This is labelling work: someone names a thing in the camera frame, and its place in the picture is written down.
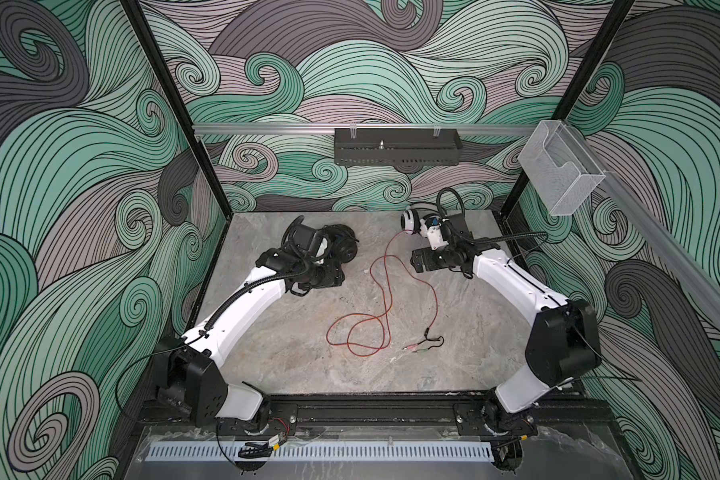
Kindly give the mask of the black frame post left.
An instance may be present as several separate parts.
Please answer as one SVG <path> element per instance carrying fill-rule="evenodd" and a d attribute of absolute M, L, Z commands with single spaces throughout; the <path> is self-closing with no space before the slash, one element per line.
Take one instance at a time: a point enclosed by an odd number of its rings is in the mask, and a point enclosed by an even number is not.
<path fill-rule="evenodd" d="M 209 184 L 211 193 L 218 203 L 224 218 L 227 222 L 230 222 L 233 218 L 230 204 L 215 173 L 214 165 L 211 162 L 206 147 L 195 136 L 189 112 L 184 101 L 181 99 L 178 87 L 170 74 L 167 62 L 149 26 L 141 3 L 136 0 L 121 0 L 120 4 L 156 76 L 159 86 L 167 97 L 167 103 L 176 117 L 180 130 L 187 140 L 188 146 Z"/>

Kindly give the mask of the aluminium rail right wall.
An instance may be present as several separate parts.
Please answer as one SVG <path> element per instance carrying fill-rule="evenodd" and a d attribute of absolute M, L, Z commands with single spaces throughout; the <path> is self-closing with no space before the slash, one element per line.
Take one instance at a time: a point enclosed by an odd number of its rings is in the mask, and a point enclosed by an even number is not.
<path fill-rule="evenodd" d="M 573 137 L 630 224 L 720 331 L 720 263 L 704 263 L 720 247 L 720 206 L 705 196 L 715 186 L 694 190 L 674 162 L 653 168 L 646 154 L 613 134 L 586 138 L 574 129 Z"/>

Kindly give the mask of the aluminium rail wall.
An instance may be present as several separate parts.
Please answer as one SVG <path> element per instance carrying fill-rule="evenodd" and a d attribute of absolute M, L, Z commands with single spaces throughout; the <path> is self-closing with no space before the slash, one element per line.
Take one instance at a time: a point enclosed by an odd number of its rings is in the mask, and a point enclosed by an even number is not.
<path fill-rule="evenodd" d="M 195 123 L 196 135 L 331 135 L 336 129 L 424 129 L 432 133 L 443 129 L 455 129 L 466 136 L 529 136 L 536 129 L 531 125 L 497 124 L 354 124 L 354 123 Z"/>
<path fill-rule="evenodd" d="M 720 247 L 720 206 L 705 196 L 715 186 L 694 190 L 674 162 L 653 168 L 646 154 L 613 134 L 586 138 L 574 129 L 573 137 L 630 224 L 720 331 L 720 263 L 704 263 Z"/>

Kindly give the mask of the black frame post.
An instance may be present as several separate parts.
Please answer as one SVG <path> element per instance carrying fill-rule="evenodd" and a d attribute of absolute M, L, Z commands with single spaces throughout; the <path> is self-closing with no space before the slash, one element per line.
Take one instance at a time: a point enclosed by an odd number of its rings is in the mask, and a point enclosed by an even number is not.
<path fill-rule="evenodd" d="M 565 120 L 570 115 L 575 103 L 594 75 L 634 3 L 634 0 L 616 0 L 613 2 L 571 83 L 554 110 L 552 114 L 553 120 Z M 499 211 L 498 219 L 500 222 L 506 221 L 512 214 L 528 183 L 528 176 L 522 171 Z"/>
<path fill-rule="evenodd" d="M 188 146 L 209 184 L 211 193 L 218 203 L 224 218 L 227 222 L 230 222 L 233 218 L 230 204 L 215 173 L 214 165 L 211 162 L 206 147 L 195 136 L 189 112 L 184 101 L 181 99 L 178 87 L 170 74 L 167 62 L 149 26 L 141 3 L 136 0 L 121 0 L 120 4 L 156 76 L 159 86 L 167 97 L 167 103 L 176 117 L 180 130 L 187 140 Z"/>

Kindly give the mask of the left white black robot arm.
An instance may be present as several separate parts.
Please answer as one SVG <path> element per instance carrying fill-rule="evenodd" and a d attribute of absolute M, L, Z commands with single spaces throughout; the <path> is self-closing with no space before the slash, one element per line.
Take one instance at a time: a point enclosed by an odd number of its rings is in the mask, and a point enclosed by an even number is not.
<path fill-rule="evenodd" d="M 250 385 L 231 385 L 221 367 L 253 323 L 290 293 L 342 285 L 342 266 L 358 253 L 354 231 L 343 224 L 312 228 L 298 216 L 278 247 L 261 253 L 238 289 L 205 320 L 177 338 L 166 338 L 154 355 L 159 401 L 182 419 L 206 427 L 220 418 L 266 422 L 266 394 Z"/>

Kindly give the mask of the black blue headphones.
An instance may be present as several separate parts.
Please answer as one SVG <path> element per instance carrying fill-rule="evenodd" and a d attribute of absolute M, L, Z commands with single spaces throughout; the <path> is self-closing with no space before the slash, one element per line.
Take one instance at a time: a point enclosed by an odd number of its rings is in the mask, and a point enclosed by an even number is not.
<path fill-rule="evenodd" d="M 318 248 L 316 262 L 320 263 L 328 258 L 333 258 L 346 264 L 356 257 L 359 240 L 349 226 L 344 224 L 325 225 L 318 232 L 322 235 L 323 242 Z"/>

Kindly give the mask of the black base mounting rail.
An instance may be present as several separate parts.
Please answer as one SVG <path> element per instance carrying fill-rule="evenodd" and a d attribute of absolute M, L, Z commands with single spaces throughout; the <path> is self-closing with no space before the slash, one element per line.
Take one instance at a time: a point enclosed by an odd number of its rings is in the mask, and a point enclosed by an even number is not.
<path fill-rule="evenodd" d="M 318 427 L 454 428 L 460 436 L 484 439 L 531 436 L 540 426 L 609 423 L 604 401 L 579 394 L 552 393 L 519 413 L 502 413 L 487 391 L 370 394 L 274 394 L 261 408 L 262 423 L 235 420 L 229 414 L 200 421 L 201 428 L 221 426 L 224 435 L 254 433 L 257 427 L 298 431 Z"/>

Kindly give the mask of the black frame post right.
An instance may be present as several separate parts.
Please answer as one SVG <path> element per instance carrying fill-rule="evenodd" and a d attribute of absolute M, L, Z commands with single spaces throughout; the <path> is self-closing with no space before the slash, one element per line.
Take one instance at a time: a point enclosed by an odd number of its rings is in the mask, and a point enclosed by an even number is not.
<path fill-rule="evenodd" d="M 613 2 L 571 83 L 554 110 L 552 114 L 553 120 L 565 120 L 570 115 L 575 103 L 594 75 L 634 3 L 634 0 L 616 0 Z M 528 176 L 522 171 L 499 211 L 498 219 L 500 222 L 506 221 L 512 214 L 528 183 Z"/>

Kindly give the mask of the black perforated wall tray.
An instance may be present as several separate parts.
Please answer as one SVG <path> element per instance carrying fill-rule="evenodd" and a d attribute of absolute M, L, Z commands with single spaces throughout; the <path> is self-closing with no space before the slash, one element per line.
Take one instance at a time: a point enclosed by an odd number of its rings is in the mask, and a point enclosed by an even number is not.
<path fill-rule="evenodd" d="M 458 131 L 440 127 L 337 128 L 333 140 L 334 160 L 343 166 L 453 166 L 464 151 Z"/>

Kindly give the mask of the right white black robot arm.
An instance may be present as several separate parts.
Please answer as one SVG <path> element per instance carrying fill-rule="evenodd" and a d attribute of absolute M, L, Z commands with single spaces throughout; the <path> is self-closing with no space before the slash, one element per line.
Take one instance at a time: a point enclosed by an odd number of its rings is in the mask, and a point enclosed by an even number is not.
<path fill-rule="evenodd" d="M 428 242 L 411 253 L 410 264 L 418 273 L 447 269 L 482 280 L 527 321 L 524 363 L 495 388 L 501 408 L 519 413 L 602 364 L 595 309 L 554 291 L 517 265 L 500 247 L 505 237 L 475 237 L 465 212 L 463 198 L 451 187 L 438 192 L 425 214 L 407 208 L 401 230 Z"/>

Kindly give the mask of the aluminium rail back wall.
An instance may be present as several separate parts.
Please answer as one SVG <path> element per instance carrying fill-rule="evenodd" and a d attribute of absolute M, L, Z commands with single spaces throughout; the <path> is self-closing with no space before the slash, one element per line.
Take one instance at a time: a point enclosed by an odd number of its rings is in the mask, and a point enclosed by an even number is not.
<path fill-rule="evenodd" d="M 336 129 L 424 129 L 432 133 L 443 129 L 455 129 L 466 136 L 529 136 L 536 129 L 531 125 L 497 124 L 354 124 L 354 123 L 195 123 L 196 135 L 331 135 Z"/>

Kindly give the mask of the white black headphones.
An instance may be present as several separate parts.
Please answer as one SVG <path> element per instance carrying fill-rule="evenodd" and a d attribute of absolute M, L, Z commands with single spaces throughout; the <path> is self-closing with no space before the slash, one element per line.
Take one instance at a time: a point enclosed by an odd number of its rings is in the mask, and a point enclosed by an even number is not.
<path fill-rule="evenodd" d="M 418 234 L 425 237 L 427 226 L 426 221 L 437 217 L 438 211 L 429 204 L 414 204 L 408 206 L 401 215 L 401 230 L 409 235 Z"/>

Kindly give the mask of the clear plastic wall bin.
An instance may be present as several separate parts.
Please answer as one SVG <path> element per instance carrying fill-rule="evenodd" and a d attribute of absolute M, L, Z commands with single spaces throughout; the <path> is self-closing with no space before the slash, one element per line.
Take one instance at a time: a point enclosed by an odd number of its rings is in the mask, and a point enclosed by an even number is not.
<path fill-rule="evenodd" d="M 541 121 L 518 160 L 554 217 L 573 215 L 605 178 L 584 136 L 561 120 Z"/>

